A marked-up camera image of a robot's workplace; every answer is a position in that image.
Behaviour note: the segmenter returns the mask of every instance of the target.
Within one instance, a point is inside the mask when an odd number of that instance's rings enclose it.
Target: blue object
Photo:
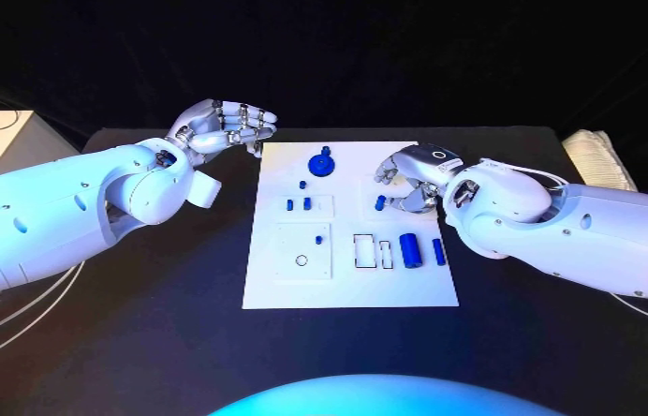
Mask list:
[[[377,201],[376,201],[376,209],[381,212],[381,209],[384,208],[384,201],[387,200],[387,198],[384,196],[377,196]]]
[[[422,266],[422,253],[419,251],[419,243],[413,233],[404,233],[400,237],[402,261],[407,269]]]
[[[432,240],[432,245],[435,246],[435,255],[436,255],[436,264],[439,266],[445,265],[445,255],[443,255],[443,245],[442,240],[439,238],[435,238]]]
[[[315,177],[325,177],[335,169],[334,160],[331,159],[331,148],[324,146],[321,154],[314,156],[308,161],[308,171]]]
[[[298,381],[239,400],[214,416],[304,414],[384,416],[559,416],[511,395],[425,377],[358,375]]]

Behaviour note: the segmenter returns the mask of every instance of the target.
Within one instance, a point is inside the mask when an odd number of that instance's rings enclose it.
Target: white board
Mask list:
[[[373,180],[384,158],[413,141],[266,142],[249,244],[243,308],[456,306],[445,266],[432,240],[440,238],[438,215],[374,208],[377,196],[404,197],[412,186],[399,177]],[[314,177],[308,160],[331,147],[334,173]],[[299,189],[299,181],[307,188]],[[304,210],[304,198],[312,208]],[[286,201],[292,200],[288,211]],[[399,237],[415,233],[422,267],[406,269]],[[354,235],[373,235],[376,268],[357,268]],[[392,268],[383,268],[380,242],[389,242]]]

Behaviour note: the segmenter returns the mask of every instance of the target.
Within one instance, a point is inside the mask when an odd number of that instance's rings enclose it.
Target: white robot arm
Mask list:
[[[72,156],[0,176],[0,290],[89,259],[184,201],[209,208],[220,182],[194,171],[232,145],[260,156],[276,116],[207,99],[180,115],[164,139]]]
[[[386,204],[425,213],[440,197],[445,222],[478,254],[512,256],[597,290],[648,297],[648,195],[569,184],[487,158],[466,168],[432,144],[396,152],[377,168],[377,182],[389,184],[397,173],[415,190]],[[546,188],[527,173],[556,186]]]

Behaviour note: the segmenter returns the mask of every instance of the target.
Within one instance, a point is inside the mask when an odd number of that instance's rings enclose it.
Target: robotic hand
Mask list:
[[[397,173],[415,190],[384,203],[428,213],[439,197],[445,222],[478,254],[512,256],[592,288],[648,297],[648,195],[569,184],[553,174],[487,158],[465,168],[433,144],[392,154],[376,181],[389,184]],[[527,173],[556,186],[546,188]]]
[[[89,259],[184,201],[209,208],[220,182],[194,171],[227,147],[259,141],[276,116],[207,99],[180,115],[164,139],[72,156],[0,176],[0,290]]]

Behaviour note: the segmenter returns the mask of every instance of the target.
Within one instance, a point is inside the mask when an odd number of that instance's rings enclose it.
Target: black tabletop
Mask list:
[[[163,134],[102,130],[86,152]],[[284,129],[273,141],[429,141],[466,164],[485,156],[579,181],[543,127]],[[199,415],[340,374],[451,379],[570,414],[645,413],[648,319],[518,260],[479,257],[443,223],[459,307],[242,310],[259,162],[229,149],[203,172],[223,182],[213,207],[187,203],[92,258],[0,351],[4,414]],[[50,284],[0,293],[3,314]]]

